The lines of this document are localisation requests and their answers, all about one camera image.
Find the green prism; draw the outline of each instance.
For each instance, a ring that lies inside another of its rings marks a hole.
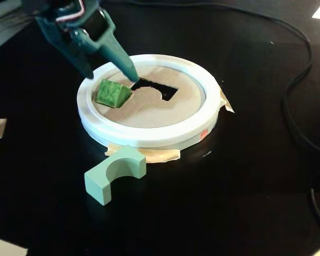
[[[113,108],[119,108],[132,94],[123,84],[104,79],[97,93],[96,102]]]

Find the arch-shaped block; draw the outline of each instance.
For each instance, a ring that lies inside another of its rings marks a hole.
[[[125,146],[84,174],[86,192],[100,204],[111,201],[110,183],[120,177],[142,178],[146,175],[146,157]]]

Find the black surface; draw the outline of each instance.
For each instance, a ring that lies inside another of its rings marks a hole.
[[[310,37],[314,66],[290,103],[320,144],[320,20],[311,19],[320,0],[228,3],[283,18]],[[102,207],[84,188],[84,172],[105,157],[79,120],[82,78],[32,23],[0,47],[0,118],[8,118],[0,238],[28,255],[312,255],[320,230],[305,191],[320,156],[298,149],[280,110],[287,82],[305,65],[303,44],[277,24],[230,11],[105,8],[130,55],[203,66],[236,114],[222,109],[213,132],[180,160],[148,165],[141,180],[114,181]]]

